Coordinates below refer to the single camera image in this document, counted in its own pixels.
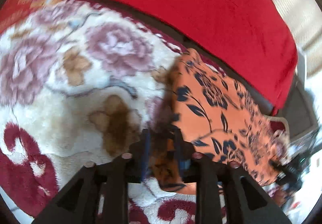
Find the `right hand holding gripper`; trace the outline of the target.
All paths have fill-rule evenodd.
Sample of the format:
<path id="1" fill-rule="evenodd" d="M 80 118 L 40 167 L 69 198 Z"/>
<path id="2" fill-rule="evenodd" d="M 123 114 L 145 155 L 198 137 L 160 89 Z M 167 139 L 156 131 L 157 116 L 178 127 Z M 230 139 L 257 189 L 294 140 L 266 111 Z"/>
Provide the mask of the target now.
<path id="1" fill-rule="evenodd" d="M 280 207 L 291 206 L 295 191 L 285 186 L 276 185 L 272 190 L 272 199 Z"/>

